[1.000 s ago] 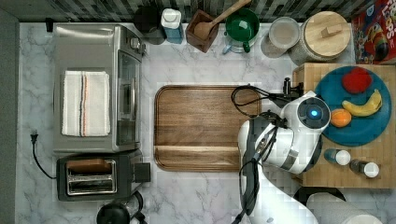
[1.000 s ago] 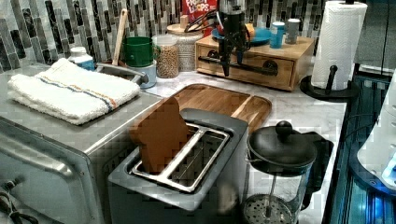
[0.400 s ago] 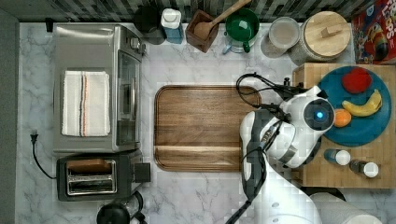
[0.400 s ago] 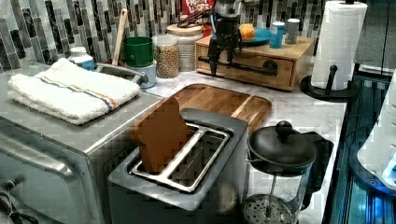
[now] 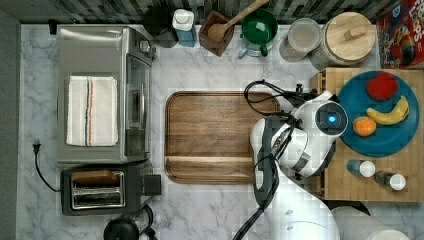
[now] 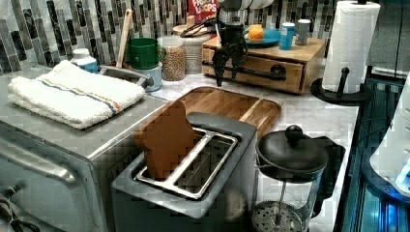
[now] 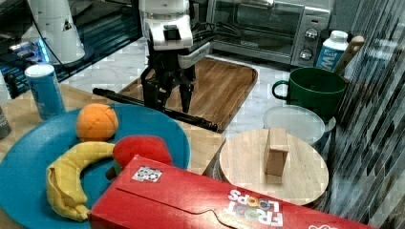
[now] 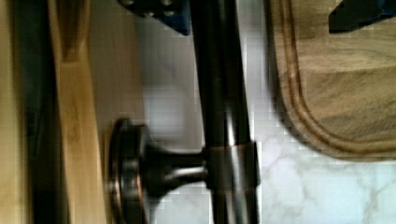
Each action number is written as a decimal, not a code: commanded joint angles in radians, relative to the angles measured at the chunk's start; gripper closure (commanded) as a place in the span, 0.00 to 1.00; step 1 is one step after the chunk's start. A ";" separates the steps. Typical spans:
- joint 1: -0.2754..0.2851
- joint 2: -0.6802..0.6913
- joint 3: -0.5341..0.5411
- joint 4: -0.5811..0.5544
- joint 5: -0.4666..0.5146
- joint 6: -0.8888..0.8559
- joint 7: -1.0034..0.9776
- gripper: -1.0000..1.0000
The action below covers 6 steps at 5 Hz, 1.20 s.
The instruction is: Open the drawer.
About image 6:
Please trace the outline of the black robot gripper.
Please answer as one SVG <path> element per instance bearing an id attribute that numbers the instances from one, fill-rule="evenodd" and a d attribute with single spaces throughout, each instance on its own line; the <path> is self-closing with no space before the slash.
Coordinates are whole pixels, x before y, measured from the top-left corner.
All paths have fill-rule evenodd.
<path id="1" fill-rule="evenodd" d="M 218 24 L 221 49 L 217 49 L 213 57 L 213 66 L 217 78 L 217 86 L 222 84 L 222 77 L 224 74 L 224 66 L 226 63 L 226 54 L 233 57 L 231 78 L 235 79 L 237 70 L 242 65 L 242 57 L 247 44 L 244 39 L 244 26 L 242 24 L 229 25 L 220 22 Z"/>

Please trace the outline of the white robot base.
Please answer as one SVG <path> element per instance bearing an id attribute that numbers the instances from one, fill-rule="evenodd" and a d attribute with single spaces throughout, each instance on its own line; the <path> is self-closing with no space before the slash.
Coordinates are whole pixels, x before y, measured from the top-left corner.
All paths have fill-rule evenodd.
<path id="1" fill-rule="evenodd" d="M 410 197 L 409 109 L 409 77 L 406 77 L 393 120 L 380 145 L 362 165 L 363 174 L 375 189 L 406 204 Z"/>

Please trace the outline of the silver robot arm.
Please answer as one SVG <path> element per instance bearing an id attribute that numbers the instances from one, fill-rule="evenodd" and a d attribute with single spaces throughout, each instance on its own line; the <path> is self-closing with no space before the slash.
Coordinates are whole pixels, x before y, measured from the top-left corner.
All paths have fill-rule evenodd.
<path id="1" fill-rule="evenodd" d="M 244 21 L 242 11 L 246 9 L 263 9 L 271 5 L 275 0 L 217 0 L 219 7 L 216 16 L 216 32 L 220 47 L 215 50 L 213 56 L 213 68 L 220 87 L 225 70 L 225 65 L 231 61 L 233 70 L 232 77 L 236 77 L 236 71 L 243 64 L 244 52 L 248 52 L 248 46 L 244 39 Z"/>

